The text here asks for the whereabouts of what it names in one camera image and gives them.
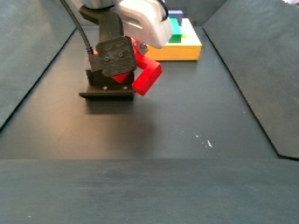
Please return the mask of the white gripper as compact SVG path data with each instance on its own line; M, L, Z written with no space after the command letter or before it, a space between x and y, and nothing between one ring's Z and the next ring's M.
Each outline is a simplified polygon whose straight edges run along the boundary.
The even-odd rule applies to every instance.
M153 48L161 48L172 36L170 21L161 0L120 0L114 7L124 34Z

